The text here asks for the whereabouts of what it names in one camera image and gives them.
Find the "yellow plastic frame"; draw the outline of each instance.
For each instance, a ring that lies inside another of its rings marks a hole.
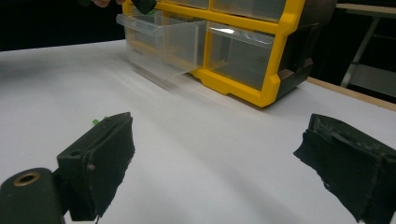
[[[264,107],[266,105],[270,105],[276,100],[276,95],[280,86],[280,78],[277,74],[277,70],[288,36],[297,29],[303,12],[304,3],[305,0],[287,0],[279,22],[261,21],[212,11],[212,0],[209,0],[208,10],[165,3],[164,0],[158,1],[156,9],[164,12],[176,13],[182,16],[197,17],[207,21],[225,23],[238,28],[261,31],[275,35],[275,41],[269,58],[267,70],[265,72],[261,91],[257,91],[247,85],[236,82],[207,69],[207,55],[209,52],[211,38],[211,34],[209,32],[206,32],[203,68],[191,72],[195,77],[199,78],[205,86],[212,90],[218,91],[222,94],[232,94],[251,102],[254,105]],[[131,1],[126,1],[122,5],[122,11],[124,13],[129,13],[132,11],[132,7],[133,4]]]

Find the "drawer compartment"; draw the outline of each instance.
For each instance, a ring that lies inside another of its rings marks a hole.
[[[164,16],[120,14],[125,27],[128,59],[150,73],[167,79],[202,67],[206,21],[180,21]]]
[[[264,21],[279,21],[286,0],[213,0],[213,10]]]
[[[261,91],[274,37],[215,22],[208,23],[207,31],[208,69]]]
[[[209,0],[165,0],[166,3],[178,4],[187,7],[208,9]]]

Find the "open drawer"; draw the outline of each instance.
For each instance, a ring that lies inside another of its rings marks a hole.
[[[120,14],[128,58],[150,73],[168,79],[202,67],[206,21],[182,21],[138,12]]]

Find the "white table surface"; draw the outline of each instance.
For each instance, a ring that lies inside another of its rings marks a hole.
[[[259,109],[189,75],[138,75],[125,46],[0,52],[0,182],[54,171],[93,119],[130,111],[136,153],[99,223],[356,223],[292,152],[312,113],[396,148],[395,112],[306,82]]]

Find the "hand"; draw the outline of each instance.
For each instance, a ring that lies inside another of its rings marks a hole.
[[[99,7],[107,7],[110,3],[110,0],[92,0]],[[117,4],[122,5],[125,0],[116,0]]]

